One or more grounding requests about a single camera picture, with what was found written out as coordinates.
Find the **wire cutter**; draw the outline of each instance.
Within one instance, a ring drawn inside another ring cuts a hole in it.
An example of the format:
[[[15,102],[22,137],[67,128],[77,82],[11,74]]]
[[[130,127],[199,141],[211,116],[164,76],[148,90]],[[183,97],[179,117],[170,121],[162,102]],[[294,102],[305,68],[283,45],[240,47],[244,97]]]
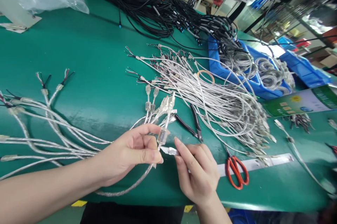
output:
[[[337,146],[331,146],[331,145],[329,145],[328,143],[326,143],[326,145],[332,149],[333,153],[334,153],[335,156],[337,157]]]
[[[190,104],[190,108],[193,114],[193,118],[194,118],[194,123],[196,125],[197,131],[195,132],[189,125],[187,125],[177,114],[175,114],[174,116],[176,117],[176,120],[187,130],[189,131],[194,137],[198,138],[199,141],[201,143],[204,142],[203,140],[203,136],[201,134],[201,128],[200,128],[200,124],[199,124],[199,119],[198,119],[198,115],[196,112],[195,107]]]
[[[229,182],[232,184],[232,186],[238,190],[242,190],[243,188],[243,185],[248,185],[249,184],[249,175],[248,175],[248,171],[245,167],[245,165],[236,157],[236,156],[232,156],[230,154],[230,152],[228,151],[227,149],[227,146],[225,145],[225,149],[227,151],[227,154],[228,154],[228,159],[227,159],[227,162],[226,162],[226,176],[228,177],[229,179]],[[238,168],[238,164],[241,166],[243,172],[245,173],[246,175],[246,180],[244,181],[242,176],[241,176],[241,173],[240,173],[240,170]],[[236,178],[238,179],[238,182],[239,182],[239,185],[237,186],[236,184],[234,184],[233,180],[232,180],[232,177],[231,177],[231,174],[229,172],[229,169],[232,169],[232,171],[234,172]]]

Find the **floor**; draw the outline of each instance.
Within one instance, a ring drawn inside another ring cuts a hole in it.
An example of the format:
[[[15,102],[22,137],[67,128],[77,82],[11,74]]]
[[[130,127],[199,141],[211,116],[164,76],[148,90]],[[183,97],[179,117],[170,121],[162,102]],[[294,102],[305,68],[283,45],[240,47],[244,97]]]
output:
[[[84,207],[67,206],[38,224],[79,224],[83,211]],[[196,212],[184,213],[181,224],[200,224]]]

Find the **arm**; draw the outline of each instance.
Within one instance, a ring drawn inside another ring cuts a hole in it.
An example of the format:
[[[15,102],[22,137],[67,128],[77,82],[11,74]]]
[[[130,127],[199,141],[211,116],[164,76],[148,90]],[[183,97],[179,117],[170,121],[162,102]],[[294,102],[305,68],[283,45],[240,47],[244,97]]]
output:
[[[162,163],[156,138],[160,127],[127,131],[96,156],[51,170],[0,182],[0,223],[36,223],[77,199],[124,178],[136,164]]]
[[[216,192],[220,176],[209,148],[205,144],[185,146],[178,138],[174,143],[181,155],[175,156],[180,188],[196,204],[200,223],[231,224]]]

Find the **red scissor handle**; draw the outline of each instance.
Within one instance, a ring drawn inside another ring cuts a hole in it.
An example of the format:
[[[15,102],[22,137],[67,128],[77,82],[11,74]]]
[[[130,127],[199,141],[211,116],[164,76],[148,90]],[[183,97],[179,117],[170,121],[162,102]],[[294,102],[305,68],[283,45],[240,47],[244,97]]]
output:
[[[240,171],[239,171],[239,168],[238,168],[238,164],[241,166],[243,172],[245,173],[246,175],[246,180],[244,181],[241,174],[240,174]],[[229,172],[229,168],[232,169],[232,171],[234,172],[236,178],[238,179],[238,182],[239,182],[239,185],[235,185],[233,180],[232,180],[232,177],[231,177],[231,174]],[[228,176],[228,179],[230,181],[230,183],[232,184],[232,186],[238,190],[242,190],[243,188],[243,185],[248,185],[249,184],[249,175],[248,175],[248,171],[246,169],[246,167],[243,165],[243,163],[235,156],[232,156],[232,157],[229,157],[227,159],[227,165],[226,165],[226,172],[227,172],[227,176]]]

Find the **white label strip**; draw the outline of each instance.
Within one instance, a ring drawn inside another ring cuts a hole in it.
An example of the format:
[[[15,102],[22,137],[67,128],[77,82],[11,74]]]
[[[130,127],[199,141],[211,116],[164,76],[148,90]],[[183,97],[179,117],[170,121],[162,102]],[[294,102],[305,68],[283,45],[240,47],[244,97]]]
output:
[[[241,162],[245,165],[247,171],[249,172],[249,171],[264,169],[264,168],[267,168],[267,167],[285,164],[285,163],[289,163],[289,162],[293,162],[293,161],[294,161],[293,156],[290,153],[287,153],[287,154],[277,155],[274,158],[265,158],[265,162],[268,165],[264,164],[263,162],[261,162],[258,159],[250,159],[250,160],[245,160],[245,161],[241,161]],[[243,170],[241,169],[240,165],[238,165],[238,168],[239,168],[240,173],[242,173]],[[218,172],[220,174],[220,177],[226,176],[225,164],[218,164]],[[230,172],[231,175],[234,174],[232,169],[229,169],[229,172]]]

